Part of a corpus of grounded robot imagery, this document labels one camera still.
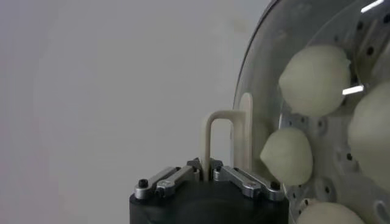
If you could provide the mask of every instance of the perforated metal plate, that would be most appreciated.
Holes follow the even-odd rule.
[[[390,79],[390,2],[371,10],[372,1],[274,1],[255,31],[237,84],[237,99],[253,95],[253,170],[273,179],[259,154],[270,133],[296,127],[311,144],[314,167],[301,186],[285,186],[291,222],[314,201],[346,205],[366,223],[390,223],[390,194],[361,174],[347,143],[347,126],[359,100],[375,85]],[[283,102],[278,78],[289,59],[305,46],[342,47],[352,61],[351,86],[365,91],[348,95],[337,111],[326,117],[292,114]]]

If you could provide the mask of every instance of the white wall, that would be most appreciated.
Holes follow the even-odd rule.
[[[2,0],[0,223],[127,223],[137,179],[197,157],[232,107],[268,2]]]

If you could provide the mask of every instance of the white plastic hook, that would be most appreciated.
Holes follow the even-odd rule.
[[[211,125],[217,119],[227,119],[233,124],[233,166],[252,170],[252,107],[252,95],[244,93],[239,102],[239,110],[215,111],[204,120],[200,162],[205,182],[208,181],[210,168]]]

